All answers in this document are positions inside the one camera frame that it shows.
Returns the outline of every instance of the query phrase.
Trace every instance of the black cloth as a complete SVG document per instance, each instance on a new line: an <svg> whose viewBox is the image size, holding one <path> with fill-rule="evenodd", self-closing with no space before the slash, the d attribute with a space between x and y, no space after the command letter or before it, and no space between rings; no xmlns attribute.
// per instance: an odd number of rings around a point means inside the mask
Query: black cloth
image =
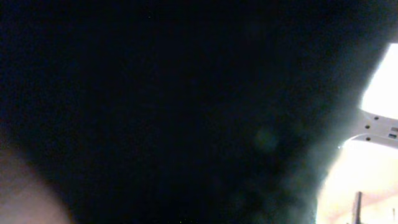
<svg viewBox="0 0 398 224"><path fill-rule="evenodd" d="M305 223L395 8L6 1L2 128L81 223Z"/></svg>

